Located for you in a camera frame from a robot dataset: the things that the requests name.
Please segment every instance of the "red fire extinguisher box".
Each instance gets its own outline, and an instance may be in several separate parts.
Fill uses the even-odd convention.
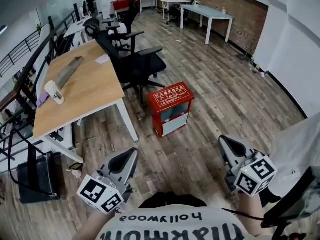
[[[186,125],[194,98],[184,82],[148,94],[153,127],[159,137]]]

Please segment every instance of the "white cup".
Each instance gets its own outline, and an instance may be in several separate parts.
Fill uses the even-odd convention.
[[[57,87],[54,81],[49,81],[44,86],[45,91],[51,96],[51,98],[61,105],[65,101],[65,97],[62,96],[61,90]]]

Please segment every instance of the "black cable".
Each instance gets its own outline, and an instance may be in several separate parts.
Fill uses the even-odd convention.
[[[232,214],[237,214],[237,215],[240,215],[240,216],[244,216],[244,217],[256,220],[256,221],[263,222],[265,220],[264,218],[253,217],[253,216],[250,216],[250,215],[248,215],[246,213],[243,213],[243,212],[240,212],[240,211],[229,210],[229,209],[224,209],[224,208],[222,208],[222,210],[225,210],[225,211],[227,211],[229,213],[232,213]]]
[[[10,177],[11,177],[12,181],[13,181],[14,183],[16,183],[17,185],[22,186],[22,187],[24,187],[24,188],[26,188],[26,189],[29,189],[29,190],[32,190],[32,191],[35,191],[35,192],[38,192],[38,193],[41,193],[41,194],[44,194],[44,195],[48,195],[48,196],[51,197],[54,193],[45,192],[45,191],[42,191],[42,190],[40,190],[40,189],[33,189],[33,188],[31,188],[30,186],[28,186],[28,185],[25,185],[25,184],[20,183],[20,182],[17,181],[17,180],[15,179],[15,177],[12,175],[12,171],[11,171],[11,151],[12,151],[12,146],[13,146],[14,132],[19,133],[19,132],[16,131],[16,129],[13,129],[13,130],[10,132],[10,135],[9,135],[9,143],[8,143],[8,171],[9,171],[9,174],[10,174]]]

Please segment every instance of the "paper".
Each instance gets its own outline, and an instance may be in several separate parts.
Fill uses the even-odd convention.
[[[100,56],[99,58],[97,58],[95,61],[98,62],[99,64],[105,63],[108,60],[110,60],[109,56],[107,54],[104,54],[102,56]]]

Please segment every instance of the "white desk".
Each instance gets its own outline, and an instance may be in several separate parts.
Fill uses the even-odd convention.
[[[230,30],[232,26],[232,21],[234,17],[222,13],[219,10],[215,10],[213,8],[204,6],[204,5],[181,5],[181,23],[180,23],[180,28],[184,28],[184,10],[189,10],[194,13],[200,14],[200,27],[202,27],[202,22],[203,22],[203,17],[207,17],[209,19],[208,21],[208,29],[206,31],[206,38],[205,38],[205,44],[209,44],[209,39],[210,39],[210,33],[211,33],[211,25],[212,25],[212,20],[214,19],[219,19],[219,20],[228,20],[229,21],[229,26],[228,30],[226,32],[226,37],[225,41],[228,42],[229,40],[229,35],[230,35]]]
[[[77,44],[76,42],[80,42],[80,44],[83,45],[83,44],[84,44],[84,41],[82,40],[81,33],[82,33],[82,31],[85,29],[84,23],[85,23],[87,20],[89,20],[89,19],[91,19],[91,17],[84,18],[83,20],[80,20],[80,21],[78,21],[78,22],[73,23],[72,25],[70,25],[70,26],[68,27],[67,32],[64,34],[63,38],[66,38],[66,37],[68,37],[68,36],[71,36],[71,35],[75,34],[75,35],[74,35],[74,39],[73,39],[73,45],[74,45],[75,47],[77,47],[78,44]],[[87,36],[87,34],[84,33],[83,36],[84,36],[85,42],[87,43],[87,42],[88,42],[88,36]]]
[[[169,21],[169,6],[170,4],[185,4],[189,3],[190,1],[187,0],[161,0],[162,2],[162,17],[165,19],[165,9],[168,10],[168,21]]]

